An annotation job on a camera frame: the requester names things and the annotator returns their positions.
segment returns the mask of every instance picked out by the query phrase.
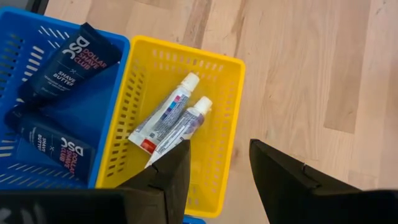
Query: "hardwood floor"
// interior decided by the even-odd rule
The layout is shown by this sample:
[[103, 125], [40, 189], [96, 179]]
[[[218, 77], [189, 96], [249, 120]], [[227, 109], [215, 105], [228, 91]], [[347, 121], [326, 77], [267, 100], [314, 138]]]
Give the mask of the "hardwood floor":
[[46, 15], [245, 61], [224, 209], [208, 223], [267, 222], [250, 138], [359, 188], [398, 188], [398, 1], [50, 0]]

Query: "toothpaste tube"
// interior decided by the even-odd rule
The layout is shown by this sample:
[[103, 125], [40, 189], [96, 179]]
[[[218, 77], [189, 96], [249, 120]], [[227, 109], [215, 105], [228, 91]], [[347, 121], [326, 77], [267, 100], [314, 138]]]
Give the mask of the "toothpaste tube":
[[181, 84], [129, 136], [129, 140], [152, 154], [178, 120], [199, 77], [189, 73]]
[[193, 133], [203, 124], [205, 115], [212, 104], [209, 98], [203, 96], [195, 106], [188, 108], [168, 135], [156, 147], [145, 168], [151, 166], [156, 160], [180, 144], [180, 142], [190, 139]]

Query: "dollar shave club tube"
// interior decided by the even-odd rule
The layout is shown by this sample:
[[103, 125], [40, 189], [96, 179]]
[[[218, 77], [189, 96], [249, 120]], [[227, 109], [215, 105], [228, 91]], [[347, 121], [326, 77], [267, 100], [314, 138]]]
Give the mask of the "dollar shave club tube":
[[10, 110], [5, 123], [36, 149], [87, 182], [95, 150], [56, 122], [25, 106]]
[[120, 50], [85, 23], [19, 88], [19, 97], [31, 105], [45, 104], [120, 58]]

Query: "tube cap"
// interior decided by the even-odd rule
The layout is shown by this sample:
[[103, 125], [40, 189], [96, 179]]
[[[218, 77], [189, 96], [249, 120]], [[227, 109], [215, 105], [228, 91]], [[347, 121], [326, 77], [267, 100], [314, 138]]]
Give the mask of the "tube cap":
[[212, 104], [213, 104], [213, 102], [209, 98], [203, 96], [200, 98], [199, 101], [197, 101], [197, 103], [195, 103], [195, 106], [193, 106], [193, 107], [196, 110], [198, 110], [199, 113], [206, 115], [207, 112], [210, 110]]
[[183, 85], [187, 90], [193, 91], [199, 82], [199, 77], [193, 72], [190, 72], [184, 80], [182, 80], [181, 85]]

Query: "floor plank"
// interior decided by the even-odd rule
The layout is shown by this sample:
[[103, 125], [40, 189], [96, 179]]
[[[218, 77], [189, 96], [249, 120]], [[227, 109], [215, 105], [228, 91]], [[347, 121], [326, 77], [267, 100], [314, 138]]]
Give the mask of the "floor plank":
[[340, 1], [326, 128], [354, 134], [370, 3]]

